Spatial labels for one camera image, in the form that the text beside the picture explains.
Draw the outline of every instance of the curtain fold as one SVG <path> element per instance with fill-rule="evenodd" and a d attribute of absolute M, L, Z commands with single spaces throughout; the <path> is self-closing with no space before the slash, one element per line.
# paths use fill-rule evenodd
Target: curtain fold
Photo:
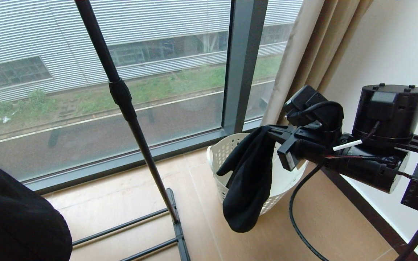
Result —
<path fill-rule="evenodd" d="M 304 1 L 262 119 L 285 124 L 282 106 L 302 86 L 323 91 L 372 0 Z"/>

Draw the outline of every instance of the road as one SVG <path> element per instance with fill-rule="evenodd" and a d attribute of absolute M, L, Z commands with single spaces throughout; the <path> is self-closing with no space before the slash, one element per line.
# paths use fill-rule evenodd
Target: road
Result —
<path fill-rule="evenodd" d="M 248 116 L 260 116 L 260 96 L 273 82 L 252 87 Z M 223 93 L 206 94 L 137 111 L 149 145 L 220 127 Z M 138 146 L 119 115 L 0 141 L 0 167 L 18 180 L 136 150 Z"/>

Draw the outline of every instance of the black garment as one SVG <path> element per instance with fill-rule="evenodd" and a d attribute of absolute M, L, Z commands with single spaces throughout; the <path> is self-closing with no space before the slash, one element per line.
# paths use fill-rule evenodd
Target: black garment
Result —
<path fill-rule="evenodd" d="M 223 203 L 225 219 L 233 231 L 251 230 L 269 198 L 275 147 L 275 141 L 267 136 L 270 129 L 262 126 L 246 136 L 217 171 L 219 176 L 233 171 Z"/>
<path fill-rule="evenodd" d="M 62 215 L 0 169 L 0 261 L 68 261 L 71 252 Z"/>

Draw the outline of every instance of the glass pane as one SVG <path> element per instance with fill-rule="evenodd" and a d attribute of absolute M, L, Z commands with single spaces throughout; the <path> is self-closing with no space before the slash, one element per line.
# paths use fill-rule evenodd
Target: glass pane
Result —
<path fill-rule="evenodd" d="M 262 30 L 245 120 L 262 117 L 302 1 L 270 0 Z"/>
<path fill-rule="evenodd" d="M 149 145 L 221 126 L 229 0 L 91 3 Z M 137 149 L 75 3 L 0 4 L 0 167 L 23 181 Z"/>

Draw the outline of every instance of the laundry basket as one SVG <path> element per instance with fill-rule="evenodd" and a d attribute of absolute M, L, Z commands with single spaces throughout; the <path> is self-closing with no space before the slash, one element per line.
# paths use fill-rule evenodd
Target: laundry basket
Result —
<path fill-rule="evenodd" d="M 219 170 L 220 166 L 224 163 L 233 149 L 247 135 L 248 133 L 237 133 L 230 135 L 219 141 L 217 144 L 209 146 L 207 149 L 207 159 L 212 173 L 214 174 L 214 178 L 216 179 L 220 202 L 224 201 L 225 195 L 227 195 L 227 192 L 229 191 L 225 185 L 229 181 L 229 178 L 232 175 L 232 171 L 226 175 L 223 175 L 222 177 L 218 176 L 216 172 Z M 285 193 L 287 193 L 287 191 L 300 180 L 307 166 L 307 162 L 305 162 L 299 169 L 296 168 L 293 171 L 285 170 L 282 167 L 280 158 L 276 153 L 279 147 L 280 144 L 276 143 L 274 156 L 272 157 L 272 187 L 270 188 L 269 198 L 262 206 L 261 215 L 269 211 L 283 197 L 283 195 L 285 195 Z"/>

